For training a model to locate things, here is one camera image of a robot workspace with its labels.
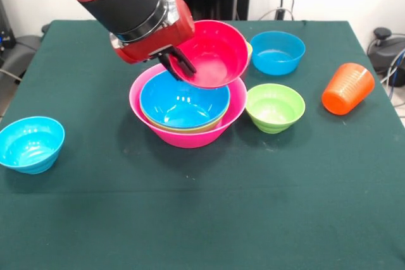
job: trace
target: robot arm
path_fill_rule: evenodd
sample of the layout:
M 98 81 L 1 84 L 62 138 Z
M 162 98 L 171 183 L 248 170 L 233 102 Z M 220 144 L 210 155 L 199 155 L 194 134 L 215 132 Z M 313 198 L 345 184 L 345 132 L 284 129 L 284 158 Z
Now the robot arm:
M 128 63 L 158 57 L 168 70 L 168 54 L 195 69 L 177 45 L 194 35 L 194 22 L 183 0 L 77 0 L 107 30 L 117 54 Z

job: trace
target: orange cup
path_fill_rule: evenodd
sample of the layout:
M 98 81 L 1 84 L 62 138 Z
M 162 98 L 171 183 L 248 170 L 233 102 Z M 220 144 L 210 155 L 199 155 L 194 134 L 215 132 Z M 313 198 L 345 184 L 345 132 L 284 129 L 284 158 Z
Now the orange cup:
M 323 106 L 333 114 L 345 115 L 374 89 L 373 75 L 357 63 L 341 65 L 322 94 Z

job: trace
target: bowl rim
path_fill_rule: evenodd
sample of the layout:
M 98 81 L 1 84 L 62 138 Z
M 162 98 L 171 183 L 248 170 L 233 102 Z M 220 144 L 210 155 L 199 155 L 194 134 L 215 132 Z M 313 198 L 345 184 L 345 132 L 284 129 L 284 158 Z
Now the bowl rim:
M 42 161 L 45 161 L 46 159 L 51 158 L 53 155 L 55 155 L 55 153 L 57 153 L 57 152 L 60 150 L 60 148 L 62 148 L 63 142 L 65 141 L 65 135 L 66 135 L 65 128 L 63 128 L 63 125 L 62 125 L 59 121 L 57 121 L 57 120 L 54 119 L 54 118 L 48 117 L 48 116 L 29 116 L 29 117 L 20 118 L 19 120 L 16 120 L 16 121 L 10 123 L 9 125 L 6 125 L 6 126 L 0 131 L 0 135 L 2 134 L 3 131 L 5 131 L 5 129 L 7 129 L 7 128 L 9 128 L 9 127 L 11 127 L 11 126 L 13 126 L 13 125 L 15 125 L 15 124 L 21 122 L 21 121 L 24 121 L 24 120 L 31 120 L 31 119 L 33 119 L 33 118 L 41 118 L 41 119 L 45 119 L 45 120 L 51 120 L 51 121 L 55 122 L 55 123 L 62 129 L 62 139 L 61 139 L 61 142 L 60 142 L 59 145 L 58 145 L 58 148 L 56 148 L 56 149 L 53 151 L 53 153 L 52 153 L 50 156 L 48 156 L 47 158 L 42 159 L 42 160 L 37 161 L 37 162 L 32 163 L 32 164 L 26 164 L 26 165 L 24 165 L 24 166 L 16 166 L 16 165 L 14 165 L 14 164 L 5 164 L 5 163 L 2 161 L 2 159 L 0 158 L 0 164 L 1 164 L 2 166 L 7 167 L 7 168 L 10 168 L 10 169 L 23 169 L 23 168 L 35 166 L 36 164 L 39 164 L 39 163 L 41 163 Z
M 154 65 L 154 66 L 152 66 L 152 67 L 150 67 L 150 68 L 148 68 L 147 70 L 149 70 L 149 69 L 159 69 L 159 70 L 162 70 L 162 69 L 164 69 L 165 67 L 162 65 L 162 64 L 156 64 L 156 65 Z M 244 104 L 240 107 L 240 110 L 238 111 L 238 113 L 237 113 L 237 115 L 235 115 L 235 118 L 234 119 L 232 119 L 231 121 L 229 121 L 228 123 L 225 123 L 224 125 L 222 125 L 222 126 L 219 126 L 219 127 L 215 127 L 214 129 L 212 129 L 212 130 L 210 130 L 210 131 L 205 131 L 205 132 L 201 132 L 201 133 L 175 133 L 175 132 L 170 132 L 170 131 L 166 131 L 166 130 L 162 130 L 162 129 L 160 129 L 160 128 L 158 128 L 158 127 L 156 127 L 156 126 L 154 126 L 154 125 L 152 125 L 152 124 L 150 124 L 150 122 L 148 122 L 147 120 L 145 120 L 141 115 L 139 115 L 139 113 L 138 113 L 138 111 L 136 111 L 136 100 L 133 100 L 132 98 L 131 98 L 131 95 L 132 95 L 132 92 L 135 90 L 135 83 L 136 83 L 136 81 L 137 81 L 137 79 L 143 74 L 143 73 L 145 73 L 147 70 L 145 70 L 145 71 L 143 71 L 140 75 L 138 75 L 138 77 L 134 80 L 134 82 L 131 84 L 131 87 L 130 87 L 130 91 L 129 91 L 129 103 L 130 103 L 130 107 L 131 107 L 131 109 L 132 109 L 132 112 L 134 112 L 134 114 L 136 115 L 136 117 L 138 117 L 138 119 L 139 120 L 141 120 L 141 122 L 143 122 L 145 125 L 147 125 L 150 129 L 152 129 L 154 132 L 158 132 L 158 133 L 164 133 L 164 134 L 166 134 L 166 135 L 175 135 L 175 136 L 184 136 L 184 137 L 195 137 L 195 136 L 201 136 L 201 135 L 209 135 L 209 134 L 212 134 L 212 133 L 216 133 L 216 132 L 218 132 L 218 131 L 222 131 L 222 130 L 226 130 L 232 123 L 234 123 L 235 122 L 235 120 L 243 113 L 243 111 L 245 110 L 245 108 L 246 108 L 246 104 L 247 104 L 247 90 L 246 90 L 246 85 L 245 85 L 245 83 L 238 77 L 236 80 L 235 80 L 235 82 L 238 82 L 239 83 L 239 85 L 242 85 L 244 88 L 245 88 L 245 102 L 244 102 Z
M 243 41 L 248 42 L 248 41 L 246 40 L 246 38 L 243 36 L 243 34 L 242 34 L 235 26 L 229 24 L 228 22 L 224 22 L 224 21 L 220 21 L 220 20 L 212 20 L 212 19 L 202 19 L 202 20 L 198 20 L 198 21 L 195 21 L 195 22 L 194 22 L 194 24 L 196 24 L 196 23 L 198 23 L 198 24 L 200 24 L 200 23 L 219 23 L 219 24 L 223 24 L 223 25 L 225 25 L 225 26 L 227 26 L 227 27 L 230 27 L 230 28 L 234 29 L 234 30 L 236 31 L 236 33 L 243 39 Z M 248 66 L 249 66 L 249 61 L 250 61 L 250 58 L 249 58 L 249 47 L 247 46 L 247 44 L 245 44 L 245 45 L 246 45 L 246 60 L 245 60 L 245 62 L 244 62 L 244 64 L 243 64 L 244 67 L 243 67 L 242 71 L 240 71 L 240 72 L 238 73 L 238 75 L 236 75 L 233 80 L 229 80 L 227 83 L 224 83 L 224 84 L 222 84 L 222 85 L 219 86 L 219 87 L 200 87 L 200 86 L 196 85 L 194 82 L 190 81 L 190 79 L 187 78 L 187 77 L 183 78 L 183 77 L 181 77 L 180 75 L 179 75 L 179 77 L 180 77 L 184 82 L 187 82 L 187 83 L 189 83 L 189 84 L 191 84 L 191 85 L 193 85 L 193 86 L 195 86 L 195 87 L 200 87 L 200 88 L 202 88 L 202 89 L 216 89 L 216 88 L 220 88 L 220 87 L 224 87 L 224 86 L 226 86 L 226 85 L 229 85 L 230 83 L 232 83 L 232 82 L 236 81 L 238 78 L 240 78 L 240 77 L 243 75 L 243 73 L 245 73 L 245 71 L 247 70 L 247 68 L 248 68 Z
M 198 130 L 204 129 L 204 128 L 206 128 L 206 127 L 208 127 L 208 126 L 212 126 L 212 125 L 214 125 L 214 127 L 215 127 L 216 125 L 218 125 L 218 124 L 221 122 L 222 118 L 223 118 L 223 117 L 225 116 L 225 114 L 227 113 L 228 108 L 229 108 L 229 105 L 227 106 L 226 110 L 225 110 L 223 113 L 221 113 L 221 115 L 219 115 L 219 117 L 217 117 L 217 119 L 215 119 L 215 120 L 213 120 L 212 122 L 207 123 L 207 124 L 205 124 L 205 125 L 203 125 L 203 126 L 199 126 L 199 127 L 197 127 L 197 128 L 170 128 L 169 126 L 160 125 L 159 123 L 157 123 L 157 122 L 155 122 L 154 120 L 152 120 L 152 119 L 145 113 L 145 111 L 143 110 L 142 106 L 140 106 L 140 110 L 142 111 L 142 114 L 146 117 L 147 120 L 149 120 L 149 122 L 150 122 L 152 125 L 155 123 L 156 125 L 154 125 L 154 126 L 157 127 L 157 128 L 161 128 L 161 129 L 166 130 L 166 131 L 170 131 L 170 132 L 174 132 L 174 133 L 180 133 L 180 134 L 183 134 L 183 133 L 196 133 Z
M 226 95 L 227 95 L 227 96 L 226 96 L 227 101 L 226 101 L 226 103 L 225 103 L 225 107 L 224 107 L 215 117 L 209 119 L 208 121 L 206 121 L 205 123 L 202 123 L 202 124 L 200 124 L 200 125 L 181 126 L 181 127 L 180 127 L 180 126 L 170 126 L 170 125 L 166 125 L 166 124 L 164 124 L 164 123 L 162 123 L 162 122 L 160 122 L 160 121 L 157 121 L 156 119 L 154 119 L 151 115 L 149 115 L 149 114 L 147 113 L 147 111 L 145 110 L 144 106 L 142 105 L 142 93 L 144 93 L 145 86 L 146 86 L 148 83 L 150 83 L 150 81 L 151 81 L 152 79 L 155 79 L 156 77 L 158 77 L 158 76 L 160 76 L 160 75 L 162 75 L 162 74 L 167 74 L 167 75 L 168 75 L 168 74 L 169 74 L 169 71 L 167 71 L 167 70 L 166 70 L 166 71 L 162 71 L 161 73 L 158 73 L 158 74 L 156 74 L 155 76 L 153 76 L 152 78 L 150 78 L 150 79 L 144 84 L 144 86 L 142 87 L 142 89 L 141 89 L 141 91 L 140 91 L 140 95 L 139 95 L 139 106 L 140 106 L 140 109 L 142 110 L 142 112 L 143 112 L 143 114 L 146 116 L 146 118 L 149 118 L 150 120 L 153 120 L 156 124 L 161 125 L 161 126 L 166 127 L 166 128 L 171 128 L 171 129 L 193 130 L 193 129 L 198 129 L 198 128 L 204 128 L 205 126 L 207 126 L 207 125 L 213 123 L 214 121 L 218 120 L 218 118 L 224 116 L 225 113 L 228 111 L 229 104 L 230 104 L 230 89 L 229 89 L 229 86 L 228 86 L 228 85 L 225 85 L 225 86 L 223 86 L 223 87 L 218 87 L 218 88 L 204 89 L 204 88 L 196 87 L 195 85 L 191 85 L 191 84 L 189 84 L 189 83 L 187 83 L 187 82 L 184 82 L 184 83 L 186 83 L 187 85 L 189 85 L 190 87 L 195 88 L 195 89 L 197 89 L 197 90 L 219 90 L 219 89 L 222 89 L 222 88 L 223 88 L 223 89 L 225 90 L 225 92 L 226 92 Z
M 282 87 L 284 89 L 288 89 L 289 91 L 293 92 L 298 97 L 298 99 L 302 102 L 302 105 L 303 105 L 302 111 L 296 116 L 296 118 L 294 118 L 293 120 L 289 120 L 289 121 L 287 121 L 285 123 L 268 123 L 266 121 L 260 120 L 259 118 L 256 117 L 256 115 L 252 114 L 252 112 L 249 110 L 249 107 L 248 107 L 248 105 L 249 105 L 249 93 L 252 92 L 253 89 L 256 89 L 258 87 Z M 306 103 L 305 103 L 304 98 L 301 96 L 301 94 L 298 93 L 293 88 L 288 87 L 286 85 L 280 85 L 279 83 L 262 83 L 261 85 L 255 85 L 254 87 L 250 88 L 247 91 L 246 112 L 249 114 L 249 116 L 252 116 L 254 119 L 260 121 L 261 123 L 277 125 L 277 126 L 291 125 L 291 124 L 297 122 L 304 115 L 305 110 L 306 110 Z
M 305 52 L 306 52 L 306 45 L 305 45 L 305 43 L 302 41 L 302 39 L 299 38 L 298 36 L 294 35 L 294 34 L 291 34 L 291 33 L 288 33 L 288 32 L 284 32 L 284 31 L 265 31 L 265 32 L 261 32 L 261 33 L 259 33 L 259 34 L 256 34 L 255 36 L 253 36 L 253 38 L 252 38 L 251 41 L 250 41 L 250 44 L 252 45 L 252 47 L 253 47 L 253 42 L 254 42 L 255 39 L 257 39 L 259 36 L 264 36 L 264 35 L 266 35 L 266 34 L 284 34 L 284 35 L 290 36 L 290 37 L 294 38 L 296 41 L 298 41 L 298 43 L 300 43 L 300 44 L 304 47 L 304 50 L 302 51 L 302 53 L 301 53 L 300 55 L 294 57 L 293 59 L 278 60 L 278 61 L 277 61 L 278 63 L 288 63 L 288 62 L 291 62 L 291 61 L 295 61 L 295 60 L 297 60 L 297 59 L 302 58 L 302 57 L 305 55 Z

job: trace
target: stacked bowls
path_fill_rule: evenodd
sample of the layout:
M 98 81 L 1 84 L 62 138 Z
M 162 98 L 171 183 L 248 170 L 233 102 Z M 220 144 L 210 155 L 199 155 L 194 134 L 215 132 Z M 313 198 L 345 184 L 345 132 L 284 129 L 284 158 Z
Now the stacked bowls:
M 216 140 L 244 111 L 247 90 L 240 79 L 249 64 L 249 44 L 227 23 L 195 22 L 193 38 L 177 46 L 196 69 L 186 75 L 170 56 L 175 80 L 163 65 L 143 72 L 132 84 L 135 115 L 162 140 L 197 148 Z
M 149 122 L 166 131 L 200 133 L 221 121 L 230 102 L 228 86 L 202 89 L 175 80 L 168 71 L 147 81 L 140 108 Z
M 157 136 L 159 136 L 162 140 L 164 140 L 166 143 L 170 145 L 174 145 L 175 147 L 180 147 L 180 148 L 198 148 L 202 147 L 205 145 L 210 144 L 214 140 L 216 140 L 244 111 L 246 102 L 247 102 L 247 90 L 246 87 L 243 83 L 243 81 L 238 78 L 232 83 L 228 84 L 226 87 L 219 88 L 221 91 L 220 93 L 212 93 L 212 97 L 215 96 L 216 94 L 220 94 L 222 98 L 227 95 L 227 91 L 229 92 L 229 103 L 227 102 L 221 102 L 220 104 L 222 105 L 221 108 L 225 108 L 225 112 L 222 113 L 220 110 L 217 110 L 216 115 L 212 115 L 209 117 L 210 123 L 214 124 L 213 126 L 211 125 L 209 127 L 209 130 L 203 130 L 200 129 L 198 131 L 193 131 L 193 132 L 187 132 L 189 130 L 187 129 L 181 129 L 179 128 L 168 128 L 167 126 L 162 126 L 162 124 L 159 124 L 157 121 L 155 121 L 153 118 L 155 117 L 164 117 L 164 110 L 162 109 L 162 113 L 160 112 L 160 109 L 155 109 L 155 113 L 153 111 L 148 112 L 147 114 L 150 114 L 148 117 L 146 112 L 146 109 L 142 110 L 141 106 L 141 96 L 146 93 L 146 90 L 144 91 L 144 88 L 148 85 L 149 81 L 154 79 L 154 77 L 165 77 L 165 67 L 161 64 L 157 64 L 156 66 L 153 66 L 152 68 L 147 69 L 145 72 L 140 74 L 138 78 L 135 80 L 135 82 L 132 84 L 130 93 L 129 93 L 129 102 L 130 106 L 132 108 L 132 111 L 135 113 L 135 115 L 140 119 L 145 125 L 147 125 Z M 170 90 L 175 90 L 175 87 L 182 87 L 186 85 L 186 83 L 183 82 L 176 82 L 174 84 L 174 88 Z M 160 91 L 162 93 L 166 92 L 165 88 L 160 88 Z M 210 99 L 211 102 L 214 104 L 216 103 L 215 100 Z M 156 101 L 148 101 L 148 105 L 143 104 L 144 107 L 150 106 L 153 109 L 153 104 L 156 104 Z M 216 122 L 214 117 L 221 117 L 218 122 Z

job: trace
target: dark green table cover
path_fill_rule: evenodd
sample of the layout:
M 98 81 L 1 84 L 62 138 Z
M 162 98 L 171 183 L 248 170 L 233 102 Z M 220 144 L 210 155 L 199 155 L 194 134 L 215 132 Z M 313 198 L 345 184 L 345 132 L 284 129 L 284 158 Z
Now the dark green table cover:
M 298 35 L 285 77 L 250 65 L 247 87 L 298 90 L 306 112 L 279 135 L 244 114 L 194 150 L 161 141 L 128 91 L 129 65 L 95 21 L 54 22 L 0 127 L 59 120 L 66 141 L 38 176 L 0 168 L 0 269 L 405 269 L 405 132 L 377 84 L 347 116 L 320 96 L 336 68 L 370 62 L 346 22 L 235 22 L 249 40 Z

